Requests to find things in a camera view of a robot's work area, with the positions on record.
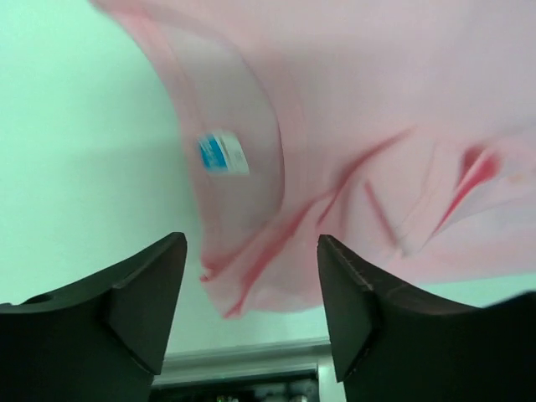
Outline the pink t shirt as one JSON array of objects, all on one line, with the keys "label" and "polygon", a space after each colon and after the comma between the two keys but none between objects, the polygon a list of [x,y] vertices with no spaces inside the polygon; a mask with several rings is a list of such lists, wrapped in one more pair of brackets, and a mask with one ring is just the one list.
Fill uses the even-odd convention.
[{"label": "pink t shirt", "polygon": [[534,270],[534,2],[96,6],[178,114],[223,316],[319,305],[320,235],[411,283]]}]

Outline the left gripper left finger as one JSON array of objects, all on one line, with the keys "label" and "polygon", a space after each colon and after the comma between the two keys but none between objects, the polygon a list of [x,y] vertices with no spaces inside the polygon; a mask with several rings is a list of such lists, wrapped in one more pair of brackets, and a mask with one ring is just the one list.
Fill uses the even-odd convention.
[{"label": "left gripper left finger", "polygon": [[186,256],[175,232],[67,286],[2,304],[2,400],[148,400]]}]

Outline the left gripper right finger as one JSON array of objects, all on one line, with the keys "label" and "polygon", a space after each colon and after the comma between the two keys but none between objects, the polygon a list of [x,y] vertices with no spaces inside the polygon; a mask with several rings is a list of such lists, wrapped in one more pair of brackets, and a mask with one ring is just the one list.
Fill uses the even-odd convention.
[{"label": "left gripper right finger", "polygon": [[535,295],[472,307],[383,271],[330,235],[317,264],[349,401],[532,401]]}]

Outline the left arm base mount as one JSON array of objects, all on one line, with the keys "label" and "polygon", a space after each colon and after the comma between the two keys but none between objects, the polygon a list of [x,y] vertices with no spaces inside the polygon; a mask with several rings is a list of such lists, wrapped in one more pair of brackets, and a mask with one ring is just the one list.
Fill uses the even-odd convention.
[{"label": "left arm base mount", "polygon": [[149,401],[319,401],[317,374],[303,371],[154,386]]}]

